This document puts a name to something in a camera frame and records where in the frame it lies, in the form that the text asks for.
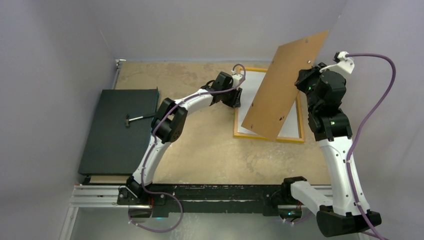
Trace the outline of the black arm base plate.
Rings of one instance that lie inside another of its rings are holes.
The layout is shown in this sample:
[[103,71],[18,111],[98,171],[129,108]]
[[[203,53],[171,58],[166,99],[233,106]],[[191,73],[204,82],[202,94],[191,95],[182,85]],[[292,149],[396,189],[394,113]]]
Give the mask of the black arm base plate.
[[147,207],[152,217],[170,213],[261,214],[265,217],[299,219],[306,207],[278,184],[159,184],[118,189],[117,204]]

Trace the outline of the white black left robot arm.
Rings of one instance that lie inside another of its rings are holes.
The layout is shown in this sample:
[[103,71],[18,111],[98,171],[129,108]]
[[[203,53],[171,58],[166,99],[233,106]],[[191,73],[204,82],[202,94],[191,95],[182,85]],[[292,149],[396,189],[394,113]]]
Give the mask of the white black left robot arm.
[[231,107],[240,107],[245,73],[220,72],[216,79],[209,81],[196,92],[176,100],[165,98],[151,122],[151,135],[147,150],[134,173],[126,181],[129,197],[138,205],[146,203],[156,169],[165,151],[183,133],[187,117],[203,108],[222,102]]

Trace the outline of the brown frame backing board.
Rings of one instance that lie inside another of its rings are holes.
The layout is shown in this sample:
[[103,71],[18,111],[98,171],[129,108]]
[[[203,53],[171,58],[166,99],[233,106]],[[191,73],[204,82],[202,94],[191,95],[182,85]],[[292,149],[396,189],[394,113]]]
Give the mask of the brown frame backing board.
[[313,66],[329,35],[328,30],[280,45],[252,100],[241,126],[261,137],[276,140],[299,90],[301,70]]

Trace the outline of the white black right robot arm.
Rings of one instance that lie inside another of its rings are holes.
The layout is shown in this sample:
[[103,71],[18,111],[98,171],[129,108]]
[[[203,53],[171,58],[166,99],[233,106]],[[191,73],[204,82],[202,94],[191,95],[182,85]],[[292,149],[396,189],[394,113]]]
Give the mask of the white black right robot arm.
[[308,125],[326,160],[332,196],[326,197],[302,176],[283,180],[280,196],[288,204],[304,204],[325,237],[355,234],[382,223],[362,190],[351,151],[353,132],[341,110],[346,78],[338,67],[319,63],[299,71],[296,88],[305,94]]

